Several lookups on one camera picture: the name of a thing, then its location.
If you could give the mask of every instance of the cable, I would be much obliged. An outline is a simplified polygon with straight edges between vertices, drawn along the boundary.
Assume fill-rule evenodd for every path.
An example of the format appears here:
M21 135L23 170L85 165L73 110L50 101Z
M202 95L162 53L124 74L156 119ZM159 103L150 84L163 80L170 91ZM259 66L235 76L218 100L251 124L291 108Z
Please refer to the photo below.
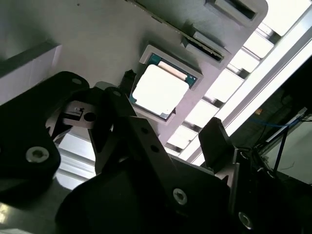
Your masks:
M288 127L288 126L293 126L296 125L298 122L300 122L300 118L295 119L292 123L289 124L284 124L284 125L279 125L279 124L274 124L274 123L267 123L265 121L261 121L258 119L250 118L249 119L252 122L260 123L266 126L271 126L271 127L276 127L276 128L282 128L282 127Z

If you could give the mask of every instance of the metal frame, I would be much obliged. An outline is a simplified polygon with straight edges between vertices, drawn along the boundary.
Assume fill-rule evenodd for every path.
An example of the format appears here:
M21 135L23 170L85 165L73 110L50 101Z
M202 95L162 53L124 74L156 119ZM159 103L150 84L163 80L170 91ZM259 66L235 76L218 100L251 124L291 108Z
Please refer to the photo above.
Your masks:
M171 46L166 46L163 44L158 44L157 41L154 41L153 38L151 38L149 41L154 44L156 43L157 46L160 46L160 49L169 52L170 55L174 56L180 61L186 61L187 64L190 64L191 67L198 68L198 70L201 71L203 74L203 79L200 81L200 85L196 86L194 90L189 90L184 95L183 99L179 103L179 105L176 107L176 115L175 117L170 121L169 124L165 125L162 123L159 123L153 119L149 119L152 126L154 126L154 129L157 131L157 134L159 135L159 139L163 145L165 145L168 141L168 139L172 136L172 134L177 130L177 128L183 123L185 118L189 115L189 113L192 111L192 109L195 107L195 105L202 99L202 97L207 93L207 90L211 87L211 85L214 83L214 81L218 78L220 73L223 69L226 68L227 64L231 61L231 59L234 57L234 55L238 52L238 50L243 46L245 41L249 38L249 36L255 31L258 24L261 23L263 18L265 17L267 13L267 4L265 1L257 1L257 3L254 4L255 8L258 8L259 15L262 15L262 18L255 19L255 24L253 24L251 27L243 27L235 23L233 20L229 19L228 17L225 17L223 14L216 15L210 8L207 9L204 7L204 4L202 5L201 9L205 10L205 19L211 19L213 22L220 24L220 27L222 28L223 33L220 34L219 31L221 28L217 30L212 30L211 36L214 41L219 44L220 46L223 46L228 52L229 56L225 57L222 61L222 66L217 67L214 64L211 64L207 62L205 59L200 58L192 53L189 53L185 48L180 46L181 40L183 37L187 38L188 40L200 44L201 47L206 49L206 46L202 46L200 42L192 38L192 35L187 35L184 28L181 28L179 25L174 25L174 17L176 14L173 14L173 12L178 13L179 9L175 8L172 9L171 15L159 15L159 9L152 4L150 5L144 5L142 6L140 3L138 3L135 0L128 0L128 2L132 3L139 9L143 10L146 14L157 20L157 23L161 23L163 25L168 26L171 30L175 30L178 32L177 39L179 40L179 48ZM175 4L175 2L164 2L163 4ZM189 5L190 3L188 1L185 1L185 6L189 6L189 13L194 13L194 8ZM185 20L187 20L187 17L185 15L179 17L179 24L187 23Z
M246 81L215 115L228 117L223 125L233 134L247 118L272 95L312 55L312 6L293 25L271 50ZM204 162L198 138L180 154L179 158Z

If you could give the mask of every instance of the gray surface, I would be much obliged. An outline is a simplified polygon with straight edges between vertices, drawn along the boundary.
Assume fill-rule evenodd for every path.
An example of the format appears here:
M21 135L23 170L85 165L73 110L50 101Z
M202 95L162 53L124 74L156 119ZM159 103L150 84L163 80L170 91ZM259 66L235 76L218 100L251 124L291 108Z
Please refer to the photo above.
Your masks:
M0 62L0 105L49 77L60 49L57 44L44 42Z
M55 215L69 192L54 179L50 188L34 201L23 203L21 199L20 205L14 207L0 203L0 230L19 229L32 234L54 234Z
M160 6L164 2L167 1L157 1ZM63 45L55 72L67 70L77 73L91 86L98 81L118 85L125 71L136 71L148 41L160 45L161 49L170 51L193 67L200 66L205 77L196 92L186 95L178 105L174 121L169 126L152 123L163 143L221 72L183 49L179 33L123 0L2 0L1 4L8 7L8 19L5 20L9 25L5 49L7 58L52 39ZM183 15L186 8L180 2L178 6ZM169 7L162 9L166 14L179 16L179 12L171 12ZM216 17L208 12L207 18L201 21L204 26L208 25L213 38L234 55L255 28L233 26L231 22ZM85 130L75 129L74 132L88 138Z

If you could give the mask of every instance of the black machine part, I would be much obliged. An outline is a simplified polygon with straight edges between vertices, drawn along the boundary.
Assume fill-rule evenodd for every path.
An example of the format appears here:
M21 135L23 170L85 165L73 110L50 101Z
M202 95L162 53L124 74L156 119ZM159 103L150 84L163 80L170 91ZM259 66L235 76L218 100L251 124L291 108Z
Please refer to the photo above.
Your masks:
M89 129L97 176L64 199L58 233L300 231L277 179L255 152L243 155L231 145L218 119L199 135L213 176L168 157L120 89L89 89L73 73L56 74L0 111L0 201L11 204L47 188L60 164L54 142L72 126ZM265 208L272 204L273 211Z

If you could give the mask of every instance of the metal plate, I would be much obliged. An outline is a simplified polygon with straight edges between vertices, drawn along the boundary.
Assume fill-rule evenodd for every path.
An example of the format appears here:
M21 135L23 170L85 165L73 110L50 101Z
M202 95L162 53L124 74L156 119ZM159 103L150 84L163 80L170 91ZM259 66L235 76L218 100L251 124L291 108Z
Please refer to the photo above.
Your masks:
M193 2L146 0L144 4L158 4L154 13L165 20L166 16L172 15L175 18L171 20L175 24L184 25L197 10L207 10L204 7L205 1L198 1L200 4L192 8L190 5ZM265 0L257 2L266 5ZM46 39L52 39L63 46L55 72L74 72L87 79L91 87L98 81L119 85L125 71L139 70L139 58L148 42L169 51L190 66L199 68L204 78L194 92L184 96L176 108L175 119L168 126L150 121L162 143L167 142L223 69L197 59L180 45L181 34L126 1L10 0L0 1L0 7L2 5L8 8L7 20L3 22L10 24L5 48L7 58ZM196 18L195 22L203 28L207 27L212 38L225 45L232 56L255 30L235 26L212 12L208 12L207 17ZM227 58L224 66L232 56ZM84 129L76 128L74 133L89 139Z

